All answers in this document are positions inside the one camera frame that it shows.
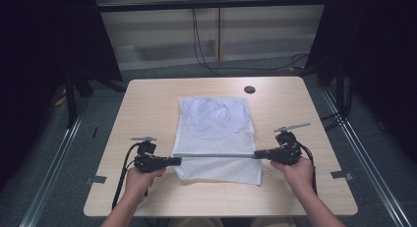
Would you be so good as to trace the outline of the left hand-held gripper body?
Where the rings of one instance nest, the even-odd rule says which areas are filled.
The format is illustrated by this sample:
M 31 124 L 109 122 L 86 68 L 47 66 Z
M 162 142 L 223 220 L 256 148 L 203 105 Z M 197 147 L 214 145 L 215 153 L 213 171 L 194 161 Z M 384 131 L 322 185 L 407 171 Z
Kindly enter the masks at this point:
M 132 141 L 136 141 L 135 146 L 138 147 L 137 156 L 134 158 L 134 166 L 137 169 L 142 173 L 150 173 L 164 168 L 162 158 L 153 155 L 156 149 L 153 143 L 155 138 L 132 138 Z

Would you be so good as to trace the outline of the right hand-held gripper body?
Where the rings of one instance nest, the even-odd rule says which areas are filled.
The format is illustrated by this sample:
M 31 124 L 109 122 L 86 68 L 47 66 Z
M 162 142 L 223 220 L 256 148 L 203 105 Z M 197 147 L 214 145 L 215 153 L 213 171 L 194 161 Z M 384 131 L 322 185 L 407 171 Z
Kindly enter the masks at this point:
M 292 133 L 292 130 L 306 126 L 310 126 L 310 123 L 284 126 L 274 130 L 276 133 L 275 139 L 279 147 L 277 148 L 273 161 L 284 165 L 294 165 L 299 161 L 302 150 L 305 151 L 308 157 L 311 157 L 310 149 L 299 143 Z

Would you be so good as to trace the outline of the white mesh laundry bag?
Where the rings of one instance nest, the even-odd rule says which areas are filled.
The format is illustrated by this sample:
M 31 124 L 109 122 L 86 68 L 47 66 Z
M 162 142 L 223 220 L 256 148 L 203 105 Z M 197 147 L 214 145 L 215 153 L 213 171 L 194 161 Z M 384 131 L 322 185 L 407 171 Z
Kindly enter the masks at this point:
M 262 162 L 252 156 L 256 150 L 255 130 L 250 122 L 239 132 L 224 137 L 197 135 L 180 120 L 172 154 L 182 157 L 175 168 L 184 181 L 205 180 L 259 185 Z

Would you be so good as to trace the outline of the person's left hand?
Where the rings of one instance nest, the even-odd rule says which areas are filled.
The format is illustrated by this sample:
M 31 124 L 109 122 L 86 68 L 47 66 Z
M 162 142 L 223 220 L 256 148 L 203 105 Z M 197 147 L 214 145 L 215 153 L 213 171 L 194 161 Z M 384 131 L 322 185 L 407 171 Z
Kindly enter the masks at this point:
M 137 168 L 130 168 L 127 173 L 127 181 L 123 199 L 134 204 L 141 203 L 146 196 L 146 191 L 153 184 L 156 177 L 161 177 L 166 172 L 165 168 L 150 173 L 142 173 Z

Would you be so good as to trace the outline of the person's right hand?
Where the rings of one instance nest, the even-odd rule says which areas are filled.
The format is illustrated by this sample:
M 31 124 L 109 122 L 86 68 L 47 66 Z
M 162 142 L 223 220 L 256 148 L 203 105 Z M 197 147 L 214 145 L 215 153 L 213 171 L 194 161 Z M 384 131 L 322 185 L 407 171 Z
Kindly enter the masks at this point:
M 315 168 L 310 159 L 301 157 L 294 165 L 284 165 L 272 161 L 270 165 L 283 173 L 284 178 L 297 198 L 313 195 L 313 172 Z

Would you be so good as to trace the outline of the white garment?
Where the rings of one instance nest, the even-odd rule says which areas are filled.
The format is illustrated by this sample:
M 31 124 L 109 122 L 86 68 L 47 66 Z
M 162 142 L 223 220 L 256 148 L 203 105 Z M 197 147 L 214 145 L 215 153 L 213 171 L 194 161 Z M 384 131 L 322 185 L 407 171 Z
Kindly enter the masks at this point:
M 250 122 L 247 102 L 241 97 L 195 96 L 180 101 L 181 122 L 197 135 L 224 137 Z

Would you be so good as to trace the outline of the person's legs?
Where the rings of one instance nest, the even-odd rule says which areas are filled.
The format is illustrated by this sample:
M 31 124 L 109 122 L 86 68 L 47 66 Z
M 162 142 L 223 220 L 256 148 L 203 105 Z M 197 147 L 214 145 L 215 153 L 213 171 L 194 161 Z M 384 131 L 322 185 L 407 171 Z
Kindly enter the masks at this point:
M 167 227 L 297 227 L 291 218 L 172 218 Z

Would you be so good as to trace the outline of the black stand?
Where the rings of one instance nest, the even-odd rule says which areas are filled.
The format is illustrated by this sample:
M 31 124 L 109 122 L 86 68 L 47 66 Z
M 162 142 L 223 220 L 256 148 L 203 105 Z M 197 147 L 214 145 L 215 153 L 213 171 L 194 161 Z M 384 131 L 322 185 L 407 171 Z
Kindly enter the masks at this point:
M 89 97 L 93 93 L 93 89 L 89 84 L 89 80 L 85 75 L 80 73 L 71 74 L 68 73 L 65 80 L 66 98 L 69 112 L 69 120 L 67 128 L 71 128 L 77 118 L 78 109 L 75 98 L 75 90 L 78 91 L 81 97 Z

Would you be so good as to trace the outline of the yellow object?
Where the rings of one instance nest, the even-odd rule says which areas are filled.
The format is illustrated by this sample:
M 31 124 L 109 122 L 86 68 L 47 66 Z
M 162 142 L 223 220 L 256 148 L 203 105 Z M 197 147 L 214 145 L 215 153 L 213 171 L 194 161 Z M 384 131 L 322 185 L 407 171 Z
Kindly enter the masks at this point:
M 64 85 L 61 85 L 55 90 L 54 95 L 51 99 L 51 104 L 54 107 L 60 106 L 64 102 L 66 95 L 67 95 L 66 87 Z

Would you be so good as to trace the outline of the black curtain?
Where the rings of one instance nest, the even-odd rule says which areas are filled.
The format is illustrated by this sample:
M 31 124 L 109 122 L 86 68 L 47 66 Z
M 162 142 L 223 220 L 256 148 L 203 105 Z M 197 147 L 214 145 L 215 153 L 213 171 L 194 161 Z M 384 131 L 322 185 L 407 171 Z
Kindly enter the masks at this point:
M 306 67 L 341 71 L 417 163 L 417 0 L 330 0 Z
M 59 86 L 121 79 L 96 0 L 0 0 L 0 192 Z

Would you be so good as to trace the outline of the black horizontal bar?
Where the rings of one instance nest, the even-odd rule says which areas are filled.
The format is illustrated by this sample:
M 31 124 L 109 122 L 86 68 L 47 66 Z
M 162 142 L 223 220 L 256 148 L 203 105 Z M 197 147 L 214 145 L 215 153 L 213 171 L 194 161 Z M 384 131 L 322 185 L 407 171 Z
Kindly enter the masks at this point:
M 102 4 L 97 6 L 100 13 L 139 12 L 211 8 L 244 8 L 273 6 L 324 5 L 329 0 L 198 0 L 151 3 Z

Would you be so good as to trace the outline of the metal floor rail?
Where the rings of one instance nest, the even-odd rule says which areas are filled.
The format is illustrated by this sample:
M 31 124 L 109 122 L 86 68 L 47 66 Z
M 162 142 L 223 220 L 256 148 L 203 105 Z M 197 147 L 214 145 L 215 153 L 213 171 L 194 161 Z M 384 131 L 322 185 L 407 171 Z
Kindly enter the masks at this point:
M 334 113 L 337 124 L 341 128 L 345 137 L 349 141 L 353 151 L 359 159 L 363 169 L 365 170 L 370 182 L 372 183 L 376 193 L 386 208 L 389 216 L 396 227 L 413 227 L 412 222 L 406 215 L 403 207 L 387 185 L 385 179 L 381 175 L 366 147 L 362 144 L 357 133 L 351 126 L 346 117 L 336 107 L 336 99 L 329 89 L 323 89 L 323 95 L 328 103 L 330 110 Z
M 19 227 L 36 227 L 39 218 L 46 206 L 46 203 L 50 197 L 53 186 L 58 178 L 60 170 L 64 164 L 67 154 L 71 148 L 71 145 L 75 139 L 75 136 L 81 126 L 85 113 L 81 112 L 72 126 L 70 126 L 65 133 L 63 140 L 61 141 L 57 152 L 50 164 L 48 171 L 42 180 L 42 183 L 34 196 L 29 208 L 27 209 Z

